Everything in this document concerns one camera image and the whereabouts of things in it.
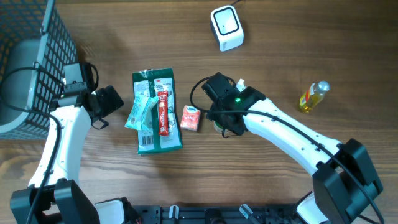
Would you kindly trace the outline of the red Nescafe coffee stick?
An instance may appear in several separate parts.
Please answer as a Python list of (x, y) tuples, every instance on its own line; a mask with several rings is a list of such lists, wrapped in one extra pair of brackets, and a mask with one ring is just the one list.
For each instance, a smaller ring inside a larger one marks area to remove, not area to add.
[(159, 91), (159, 135), (169, 135), (169, 122), (168, 122), (168, 91)]

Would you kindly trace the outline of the green 3M gloves package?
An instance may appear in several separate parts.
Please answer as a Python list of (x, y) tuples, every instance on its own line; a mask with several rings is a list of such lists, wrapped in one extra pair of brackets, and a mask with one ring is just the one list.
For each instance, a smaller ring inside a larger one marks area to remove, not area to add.
[(159, 135), (159, 102), (153, 107), (152, 129), (149, 131), (137, 131), (138, 150), (140, 155), (157, 154), (161, 152), (175, 151), (182, 148), (182, 137), (178, 127), (178, 119), (175, 114), (175, 80), (171, 68), (157, 70), (143, 70), (132, 74), (134, 97), (144, 94), (149, 97), (157, 96), (159, 91), (168, 91), (168, 122), (169, 135)]

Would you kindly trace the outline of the yellow liquid bottle silver cap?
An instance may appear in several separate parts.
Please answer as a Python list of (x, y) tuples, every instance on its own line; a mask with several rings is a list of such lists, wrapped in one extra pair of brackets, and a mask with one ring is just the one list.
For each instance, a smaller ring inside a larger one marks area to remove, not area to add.
[(329, 90), (330, 85), (327, 81), (312, 83), (299, 100), (300, 109), (304, 113), (311, 112), (311, 110), (324, 99)]

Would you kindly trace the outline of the green lid jar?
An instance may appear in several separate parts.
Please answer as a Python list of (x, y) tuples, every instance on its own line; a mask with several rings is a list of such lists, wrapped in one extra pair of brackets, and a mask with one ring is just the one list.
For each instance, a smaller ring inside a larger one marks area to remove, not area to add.
[(217, 131), (218, 133), (220, 133), (220, 134), (222, 134), (222, 133), (225, 133), (225, 134), (229, 134), (230, 133), (230, 130), (228, 130), (228, 129), (224, 129), (224, 127), (222, 127), (220, 124), (218, 124), (216, 121), (214, 121), (213, 122), (214, 123), (214, 129), (215, 129), (215, 131)]

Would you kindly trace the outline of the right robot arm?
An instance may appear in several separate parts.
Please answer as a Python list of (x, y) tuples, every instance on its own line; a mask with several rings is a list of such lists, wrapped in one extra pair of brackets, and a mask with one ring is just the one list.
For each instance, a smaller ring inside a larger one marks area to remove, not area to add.
[(384, 219), (375, 199), (383, 191), (363, 144), (341, 143), (299, 123), (257, 89), (216, 73), (197, 83), (212, 101), (206, 117), (237, 136), (245, 132), (273, 143), (312, 177), (313, 189), (295, 212), (305, 223), (352, 223), (371, 207)]

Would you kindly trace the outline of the red Kleenex tissue pack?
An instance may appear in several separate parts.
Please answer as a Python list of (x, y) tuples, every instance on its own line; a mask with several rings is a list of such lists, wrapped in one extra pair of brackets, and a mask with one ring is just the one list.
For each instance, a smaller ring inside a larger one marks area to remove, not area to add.
[(194, 106), (185, 105), (180, 123), (182, 129), (197, 131), (200, 122), (201, 111)]

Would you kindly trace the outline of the light green snack pouch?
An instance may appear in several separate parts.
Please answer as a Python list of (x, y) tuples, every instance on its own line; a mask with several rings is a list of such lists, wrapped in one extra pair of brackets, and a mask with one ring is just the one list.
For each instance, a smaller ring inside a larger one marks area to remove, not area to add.
[(127, 119), (125, 128), (137, 131), (149, 131), (152, 129), (153, 107), (158, 103), (159, 97), (149, 97), (144, 94), (137, 94), (134, 97), (134, 104)]

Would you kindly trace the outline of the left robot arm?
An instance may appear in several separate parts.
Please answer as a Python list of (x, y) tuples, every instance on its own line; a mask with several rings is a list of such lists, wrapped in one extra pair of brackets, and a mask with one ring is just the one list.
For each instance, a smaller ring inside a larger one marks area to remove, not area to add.
[(49, 104), (49, 134), (39, 166), (24, 190), (13, 192), (10, 207), (18, 223), (135, 223), (139, 214), (127, 198), (92, 204), (78, 185), (88, 130), (124, 102), (111, 86), (98, 88), (97, 68), (71, 63), (63, 68), (62, 92)]

